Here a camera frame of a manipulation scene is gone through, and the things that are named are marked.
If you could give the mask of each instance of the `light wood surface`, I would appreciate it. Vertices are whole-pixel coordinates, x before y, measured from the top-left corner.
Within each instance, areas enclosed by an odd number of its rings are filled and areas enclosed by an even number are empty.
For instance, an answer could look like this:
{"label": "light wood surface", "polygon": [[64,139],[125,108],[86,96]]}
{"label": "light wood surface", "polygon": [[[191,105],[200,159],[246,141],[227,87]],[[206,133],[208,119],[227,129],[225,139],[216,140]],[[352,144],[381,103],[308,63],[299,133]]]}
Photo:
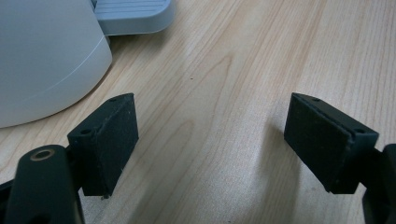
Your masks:
{"label": "light wood surface", "polygon": [[140,140],[114,195],[82,198],[87,223],[363,223],[283,140],[290,94],[321,98],[396,142],[396,1],[176,0],[153,35],[111,38],[87,97],[0,130],[0,181],[109,97],[135,94]]}

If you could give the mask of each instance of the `screw hole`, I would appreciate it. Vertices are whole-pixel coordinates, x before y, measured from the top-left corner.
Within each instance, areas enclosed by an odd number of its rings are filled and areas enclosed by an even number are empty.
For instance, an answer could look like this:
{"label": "screw hole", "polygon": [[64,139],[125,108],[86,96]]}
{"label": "screw hole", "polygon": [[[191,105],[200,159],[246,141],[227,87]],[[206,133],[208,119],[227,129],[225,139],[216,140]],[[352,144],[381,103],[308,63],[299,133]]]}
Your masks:
{"label": "screw hole", "polygon": [[88,134],[90,132],[91,132],[91,129],[85,129],[85,130],[82,130],[80,133],[81,134]]}
{"label": "screw hole", "polygon": [[48,149],[42,149],[34,153],[31,157],[31,161],[43,161],[51,157],[53,154],[55,154],[55,151],[51,148]]}
{"label": "screw hole", "polygon": [[355,129],[355,132],[357,132],[357,133],[365,133],[365,131],[363,129]]}

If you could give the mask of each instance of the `black plastic block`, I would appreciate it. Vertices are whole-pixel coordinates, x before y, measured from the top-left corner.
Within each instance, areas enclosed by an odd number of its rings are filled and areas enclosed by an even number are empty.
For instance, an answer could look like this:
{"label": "black plastic block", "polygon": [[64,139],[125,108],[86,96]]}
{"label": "black plastic block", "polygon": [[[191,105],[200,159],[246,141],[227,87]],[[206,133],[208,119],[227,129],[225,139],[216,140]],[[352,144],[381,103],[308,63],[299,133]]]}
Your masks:
{"label": "black plastic block", "polygon": [[375,150],[378,133],[318,98],[293,93],[284,137],[327,191],[354,193],[359,160]]}
{"label": "black plastic block", "polygon": [[138,140],[134,95],[107,100],[67,135],[82,160],[86,196],[111,195]]}

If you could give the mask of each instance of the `hole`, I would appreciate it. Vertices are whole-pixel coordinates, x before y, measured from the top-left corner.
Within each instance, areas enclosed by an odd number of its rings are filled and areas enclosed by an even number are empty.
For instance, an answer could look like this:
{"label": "hole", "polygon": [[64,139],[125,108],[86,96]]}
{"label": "hole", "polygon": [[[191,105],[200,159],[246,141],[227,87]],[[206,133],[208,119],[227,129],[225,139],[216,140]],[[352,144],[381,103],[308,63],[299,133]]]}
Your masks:
{"label": "hole", "polygon": [[85,130],[82,130],[80,133],[81,134],[88,134],[90,132],[91,132],[91,129],[85,129]]}
{"label": "hole", "polygon": [[357,133],[365,133],[365,131],[363,129],[355,129],[355,132],[357,132]]}
{"label": "hole", "polygon": [[43,161],[51,157],[53,154],[55,154],[55,151],[51,148],[48,149],[42,149],[34,153],[31,157],[31,161]]}
{"label": "hole", "polygon": [[50,223],[50,215],[38,215],[33,217],[29,224],[47,224]]}
{"label": "hole", "polygon": [[38,158],[38,159],[43,159],[43,158],[48,157],[49,155],[50,155],[50,152],[46,150],[46,151],[40,151],[40,152],[38,152],[38,153],[35,155],[35,157]]}

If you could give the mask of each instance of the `white plastic housing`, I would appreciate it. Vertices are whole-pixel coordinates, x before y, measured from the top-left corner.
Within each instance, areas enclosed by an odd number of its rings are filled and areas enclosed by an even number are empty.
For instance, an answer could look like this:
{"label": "white plastic housing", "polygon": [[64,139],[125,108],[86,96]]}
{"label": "white plastic housing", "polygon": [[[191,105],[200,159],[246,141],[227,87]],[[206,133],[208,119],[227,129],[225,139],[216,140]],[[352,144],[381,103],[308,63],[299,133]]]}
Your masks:
{"label": "white plastic housing", "polygon": [[0,128],[86,95],[111,64],[89,0],[0,2]]}

